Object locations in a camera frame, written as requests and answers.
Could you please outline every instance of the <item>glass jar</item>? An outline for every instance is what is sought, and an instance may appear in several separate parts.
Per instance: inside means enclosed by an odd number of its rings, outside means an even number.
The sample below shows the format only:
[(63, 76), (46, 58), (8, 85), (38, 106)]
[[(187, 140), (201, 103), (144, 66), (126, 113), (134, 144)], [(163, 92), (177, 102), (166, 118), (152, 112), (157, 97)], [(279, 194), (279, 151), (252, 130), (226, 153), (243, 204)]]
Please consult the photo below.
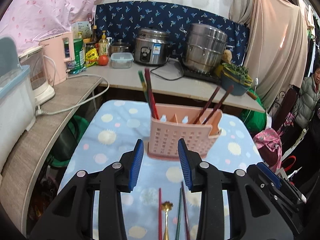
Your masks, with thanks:
[(96, 48), (96, 43), (94, 41), (88, 42), (85, 45), (85, 52), (87, 53), (89, 50), (95, 49), (95, 48)]

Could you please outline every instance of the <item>green vegetables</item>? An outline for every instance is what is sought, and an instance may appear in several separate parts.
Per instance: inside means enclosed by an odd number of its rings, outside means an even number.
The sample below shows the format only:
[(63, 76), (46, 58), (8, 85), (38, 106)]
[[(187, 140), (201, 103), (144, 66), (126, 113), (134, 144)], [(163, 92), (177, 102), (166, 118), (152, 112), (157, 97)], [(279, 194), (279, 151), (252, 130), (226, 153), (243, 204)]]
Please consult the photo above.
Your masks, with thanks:
[(223, 63), (223, 66), (227, 68), (231, 73), (239, 77), (240, 83), (252, 82), (250, 76), (248, 75), (248, 69), (244, 66), (238, 66), (233, 63)]

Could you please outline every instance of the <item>rice cooker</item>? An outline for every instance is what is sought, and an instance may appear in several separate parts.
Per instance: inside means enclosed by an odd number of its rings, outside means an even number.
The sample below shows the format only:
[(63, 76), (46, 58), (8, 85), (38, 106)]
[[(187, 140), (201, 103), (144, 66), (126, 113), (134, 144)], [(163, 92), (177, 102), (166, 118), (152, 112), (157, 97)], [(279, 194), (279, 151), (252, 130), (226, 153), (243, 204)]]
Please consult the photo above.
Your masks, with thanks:
[(142, 28), (136, 38), (134, 61), (148, 66), (163, 66), (169, 58), (169, 34)]

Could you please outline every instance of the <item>chopstick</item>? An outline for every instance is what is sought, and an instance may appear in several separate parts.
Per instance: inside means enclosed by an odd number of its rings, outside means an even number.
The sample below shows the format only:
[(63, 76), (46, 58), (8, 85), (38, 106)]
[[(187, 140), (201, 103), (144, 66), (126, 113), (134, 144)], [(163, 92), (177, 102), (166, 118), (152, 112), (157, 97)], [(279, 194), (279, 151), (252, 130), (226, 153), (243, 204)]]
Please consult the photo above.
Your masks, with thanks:
[(150, 70), (148, 68), (144, 69), (144, 76), (146, 78), (146, 83), (147, 83), (147, 92), (149, 96), (152, 117), (159, 120), (160, 118), (158, 116), (156, 102), (155, 102), (155, 98), (153, 96), (152, 88), (151, 88)]
[(159, 188), (158, 240), (162, 240), (162, 209), (161, 188)]
[(212, 96), (210, 97), (208, 102), (205, 104), (204, 108), (201, 110), (200, 114), (198, 115), (197, 119), (193, 122), (193, 124), (197, 124), (197, 122), (200, 120), (200, 117), (204, 114), (204, 112), (207, 110), (209, 105), (212, 103), (212, 100), (217, 95), (219, 89), (220, 89), (220, 86), (217, 86), (216, 90), (213, 92)]
[(182, 196), (183, 196), (183, 209), (184, 209), (184, 224), (186, 227), (186, 240), (190, 240), (190, 231), (189, 231), (189, 217), (187, 211), (187, 201), (186, 201), (186, 194), (184, 193), (184, 185), (183, 181), (181, 182), (181, 189), (182, 189)]
[(143, 74), (142, 74), (142, 70), (139, 70), (138, 74), (139, 74), (140, 82), (141, 82), (141, 85), (142, 85), (142, 91), (144, 93), (144, 96), (146, 98), (147, 103), (149, 104), (147, 86), (146, 86), (146, 82), (145, 82)]
[(182, 188), (180, 188), (180, 194), (179, 194), (179, 207), (178, 207), (178, 221), (177, 221), (177, 229), (176, 229), (176, 236), (175, 240), (179, 240), (179, 234), (180, 234), (180, 223), (181, 223), (181, 201), (182, 200)]
[(224, 94), (224, 96), (221, 98), (219, 103), (217, 103), (214, 108), (212, 109), (212, 112), (209, 114), (209, 116), (204, 120), (203, 124), (206, 124), (209, 119), (213, 116), (213, 114), (222, 106), (224, 100), (226, 100), (227, 96), (233, 91), (233, 85), (231, 85), (227, 92)]

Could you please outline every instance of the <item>green plastic bag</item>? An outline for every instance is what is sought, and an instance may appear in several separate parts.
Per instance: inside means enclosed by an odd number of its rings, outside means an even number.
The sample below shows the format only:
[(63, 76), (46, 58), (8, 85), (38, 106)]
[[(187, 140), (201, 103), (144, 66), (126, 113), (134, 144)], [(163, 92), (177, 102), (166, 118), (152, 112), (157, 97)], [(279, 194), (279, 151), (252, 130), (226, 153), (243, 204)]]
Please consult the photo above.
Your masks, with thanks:
[[(263, 104), (258, 97), (256, 101), (260, 106), (264, 108)], [(260, 133), (262, 130), (266, 128), (267, 125), (267, 113), (259, 113), (250, 110), (243, 110), (240, 114), (240, 119), (244, 122), (244, 125), (248, 129), (250, 133)]]

